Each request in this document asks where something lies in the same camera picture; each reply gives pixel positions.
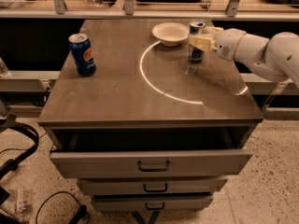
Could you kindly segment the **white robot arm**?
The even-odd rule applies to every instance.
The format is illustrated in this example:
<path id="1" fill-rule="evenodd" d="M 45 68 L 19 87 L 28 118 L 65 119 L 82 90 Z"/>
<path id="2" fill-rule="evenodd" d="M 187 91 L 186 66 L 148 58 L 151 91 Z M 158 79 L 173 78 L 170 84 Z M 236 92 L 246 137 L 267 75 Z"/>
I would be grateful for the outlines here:
<path id="1" fill-rule="evenodd" d="M 290 79 L 299 88 L 299 35 L 282 32 L 271 39 L 239 29 L 205 27 L 189 43 L 203 52 L 214 51 L 229 62 L 244 64 L 251 73 L 272 82 Z"/>

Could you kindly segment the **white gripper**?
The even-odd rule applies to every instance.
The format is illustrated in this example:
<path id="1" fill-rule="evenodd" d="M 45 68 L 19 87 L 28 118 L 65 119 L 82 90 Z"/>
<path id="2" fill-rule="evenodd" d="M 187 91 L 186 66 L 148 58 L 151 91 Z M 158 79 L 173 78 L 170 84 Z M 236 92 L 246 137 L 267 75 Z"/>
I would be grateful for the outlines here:
<path id="1" fill-rule="evenodd" d="M 206 26 L 203 34 L 189 35 L 189 43 L 203 52 L 216 50 L 219 58 L 232 62 L 238 43 L 245 34 L 245 31 L 235 28 L 224 30 L 221 27 Z"/>

